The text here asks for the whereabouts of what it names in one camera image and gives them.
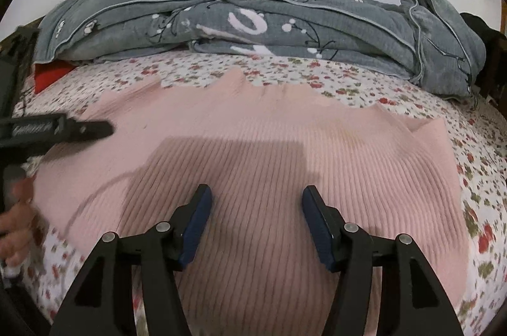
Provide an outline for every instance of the finger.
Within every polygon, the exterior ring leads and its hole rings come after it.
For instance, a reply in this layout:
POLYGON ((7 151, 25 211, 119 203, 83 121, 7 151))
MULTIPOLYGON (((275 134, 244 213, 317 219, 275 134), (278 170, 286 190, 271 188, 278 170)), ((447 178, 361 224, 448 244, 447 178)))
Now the finger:
POLYGON ((35 175, 26 177, 12 185, 12 195, 21 202, 29 202, 34 198, 35 175))
POLYGON ((0 259, 9 259, 30 244, 31 230, 17 230, 0 239, 0 259))
POLYGON ((0 232, 16 231, 30 226, 35 210, 25 203, 16 203, 11 210, 0 214, 0 232))
POLYGON ((22 264, 26 258, 29 256, 30 246, 25 246, 21 250, 18 250, 14 256, 8 258, 5 262, 7 266, 13 268, 22 264))

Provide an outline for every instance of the blue rubber pad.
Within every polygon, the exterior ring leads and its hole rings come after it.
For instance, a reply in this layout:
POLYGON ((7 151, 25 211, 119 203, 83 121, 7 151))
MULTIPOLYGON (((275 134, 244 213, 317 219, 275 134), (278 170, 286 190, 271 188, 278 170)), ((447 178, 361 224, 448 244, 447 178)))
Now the blue rubber pad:
POLYGON ((305 189, 303 191, 303 213, 306 223, 310 229, 313 243, 317 249, 320 262, 323 263, 330 272, 335 272, 335 258, 332 251, 332 236, 324 222, 324 218, 318 211, 315 202, 310 193, 305 189))
POLYGON ((187 229, 183 233, 183 252, 178 259, 183 268, 194 260, 197 247, 201 241, 202 232, 211 213, 211 202, 212 194, 211 189, 208 187, 199 201, 187 229))

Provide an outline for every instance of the metal pin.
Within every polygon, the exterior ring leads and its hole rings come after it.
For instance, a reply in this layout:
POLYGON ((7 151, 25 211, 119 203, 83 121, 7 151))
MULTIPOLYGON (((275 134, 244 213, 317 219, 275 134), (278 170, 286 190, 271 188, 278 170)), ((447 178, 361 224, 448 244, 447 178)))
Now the metal pin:
POLYGON ((115 237, 116 235, 112 231, 109 231, 102 235, 102 242, 106 243, 112 242, 113 240, 115 240, 115 237))
POLYGON ((412 243, 412 238, 404 233, 400 235, 400 242, 402 242, 405 245, 409 245, 412 243))
POLYGON ((157 225, 156 229, 160 233, 163 233, 163 232, 168 231, 169 229, 171 229, 171 225, 169 223, 167 223, 166 221, 162 221, 162 222, 160 222, 157 225))
POLYGON ((345 230, 349 233, 356 233, 359 230, 359 226, 355 223, 346 223, 344 226, 345 230))

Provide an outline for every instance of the floral bedsheet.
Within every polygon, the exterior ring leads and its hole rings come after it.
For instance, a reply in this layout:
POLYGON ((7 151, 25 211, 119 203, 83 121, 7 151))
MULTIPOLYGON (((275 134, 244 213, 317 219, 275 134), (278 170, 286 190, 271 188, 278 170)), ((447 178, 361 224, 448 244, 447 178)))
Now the floral bedsheet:
MULTIPOLYGON (((25 110, 79 115, 103 91, 119 91, 147 76, 159 74, 167 86, 205 86, 232 66, 239 66, 258 86, 308 83, 316 92, 353 107, 381 103, 412 117, 445 117, 470 233, 467 290, 457 315, 465 336, 481 334, 507 295, 506 138, 502 126, 483 114, 492 109, 483 100, 473 110, 470 103, 443 101, 406 81, 344 63, 176 51, 79 67, 36 97, 29 94, 25 110)), ((54 228, 45 227, 41 245, 25 263, 24 284, 41 311, 52 319, 84 258, 54 228)), ((147 334, 143 303, 135 296, 133 304, 139 334, 147 334)))

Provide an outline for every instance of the ribbed texture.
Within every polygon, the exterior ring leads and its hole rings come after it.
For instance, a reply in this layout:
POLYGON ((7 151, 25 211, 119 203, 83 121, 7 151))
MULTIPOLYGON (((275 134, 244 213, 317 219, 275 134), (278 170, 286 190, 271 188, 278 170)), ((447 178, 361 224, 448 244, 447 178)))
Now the ribbed texture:
MULTIPOLYGON (((117 130, 52 149, 35 203, 87 254, 105 231, 169 219, 207 183, 211 216, 178 288, 188 321, 208 334, 321 334, 338 275, 320 264, 303 217, 309 184, 371 234, 412 235, 453 304, 465 291, 466 229, 441 119, 348 108, 307 85, 254 87, 239 70, 205 89, 143 83, 85 117, 117 130)), ((379 295, 377 274, 374 312, 379 295)))

